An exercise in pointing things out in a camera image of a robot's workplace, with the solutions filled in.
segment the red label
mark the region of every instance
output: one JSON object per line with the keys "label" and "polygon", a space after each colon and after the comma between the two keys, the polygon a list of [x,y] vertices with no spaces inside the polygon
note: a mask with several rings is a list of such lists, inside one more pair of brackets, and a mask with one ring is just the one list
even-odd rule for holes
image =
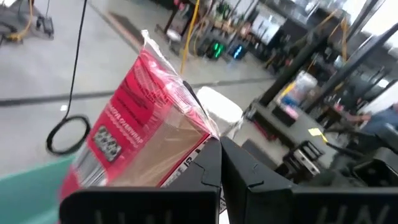
{"label": "red label", "polygon": [[79,150],[61,198],[120,175],[165,121],[171,106],[208,131],[204,114],[193,102],[176,74],[167,73],[149,52],[141,51]]}

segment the plastic wrap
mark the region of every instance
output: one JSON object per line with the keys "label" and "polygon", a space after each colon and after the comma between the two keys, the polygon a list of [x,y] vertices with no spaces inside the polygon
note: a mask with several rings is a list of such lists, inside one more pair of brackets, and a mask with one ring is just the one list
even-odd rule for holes
{"label": "plastic wrap", "polygon": [[158,45],[142,34],[145,44],[79,150],[61,198],[92,185],[167,186],[218,137]]}

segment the floor line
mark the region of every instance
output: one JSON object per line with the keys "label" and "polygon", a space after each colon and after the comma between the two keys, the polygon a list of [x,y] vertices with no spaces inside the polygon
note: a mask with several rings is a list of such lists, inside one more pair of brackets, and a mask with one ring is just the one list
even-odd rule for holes
{"label": "floor line", "polygon": [[[248,78],[245,80],[230,80],[230,81],[219,81],[219,82],[208,82],[208,83],[196,83],[192,84],[192,88],[197,89],[203,86],[218,87],[218,86],[233,86],[241,84],[251,84],[271,81],[274,78]],[[114,94],[114,91],[100,91],[92,93],[75,93],[72,96],[73,100],[91,100],[95,98],[110,97]],[[9,98],[0,99],[0,107],[7,108],[12,106],[24,106],[24,105],[40,105],[46,103],[65,102],[69,100],[69,94],[52,95],[52,96],[38,96],[28,98]]]}

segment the black cable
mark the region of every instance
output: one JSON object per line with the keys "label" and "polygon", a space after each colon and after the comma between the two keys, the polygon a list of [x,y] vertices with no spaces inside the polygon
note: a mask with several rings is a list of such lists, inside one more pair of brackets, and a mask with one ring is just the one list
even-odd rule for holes
{"label": "black cable", "polygon": [[[70,116],[69,112],[70,112],[70,106],[72,104],[72,94],[73,94],[73,86],[75,84],[75,77],[76,77],[76,68],[77,68],[77,61],[79,58],[79,48],[80,48],[80,39],[81,39],[81,32],[83,30],[83,21],[85,18],[85,14],[86,14],[86,7],[87,7],[87,0],[84,0],[83,3],[83,12],[81,14],[81,21],[80,21],[80,27],[79,27],[79,34],[78,34],[78,39],[77,39],[77,47],[76,47],[76,57],[75,57],[75,64],[73,66],[73,75],[72,75],[72,82],[70,85],[70,92],[69,92],[69,102],[68,102],[68,109],[67,112],[65,113],[65,116],[63,117],[63,119],[61,120],[61,122],[59,122],[54,128],[53,130],[51,130],[49,136],[47,137],[46,143],[47,143],[47,150],[49,153],[54,154],[56,156],[63,156],[63,155],[69,155],[72,154],[74,152],[76,152],[77,150],[79,150],[80,146],[84,143],[88,133],[91,130],[91,126],[90,123],[88,121],[88,118],[86,116],[83,115],[74,115],[74,116]],[[69,121],[73,121],[73,120],[80,120],[82,121],[85,126],[86,126],[86,131],[84,133],[84,135],[81,137],[81,139],[75,143],[73,146],[65,149],[65,150],[55,150],[52,146],[53,143],[53,139],[55,134],[65,125],[67,124]]]}

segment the black bar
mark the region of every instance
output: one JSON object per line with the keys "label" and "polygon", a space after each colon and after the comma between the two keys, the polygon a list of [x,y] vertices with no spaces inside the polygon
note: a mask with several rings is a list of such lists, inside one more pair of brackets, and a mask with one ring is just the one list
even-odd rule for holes
{"label": "black bar", "polygon": [[278,79],[274,84],[263,94],[262,98],[259,100],[262,106],[267,106],[279,93],[286,84],[288,84],[291,79],[296,76],[297,72],[305,64],[305,62],[311,59],[311,56],[328,41],[328,37],[324,36],[318,39],[316,42],[306,45],[298,55],[293,59],[293,62],[285,69],[285,71],[280,74]]}
{"label": "black bar", "polygon": [[163,29],[163,33],[164,33],[165,35],[167,35],[167,31],[168,31],[168,29],[170,28],[170,26],[171,26],[171,24],[172,24],[172,22],[173,22],[173,19],[174,19],[174,17],[175,17],[175,15],[177,15],[178,9],[180,8],[181,3],[182,3],[182,1],[180,1],[180,3],[178,4],[178,6],[175,7],[175,9],[173,9],[173,13],[171,14],[169,20],[167,21],[166,26],[165,26],[164,29]]}
{"label": "black bar", "polygon": [[382,47],[383,44],[397,32],[397,30],[398,24],[395,24],[382,35],[369,41],[365,46],[359,49],[356,54],[352,55],[347,63],[340,70],[338,70],[328,82],[324,84],[320,94],[315,97],[315,99],[308,106],[305,107],[305,112],[311,112],[312,109],[321,103],[325,97],[333,92],[337,85],[350,76],[352,72],[355,71],[371,53],[373,53],[377,48]]}

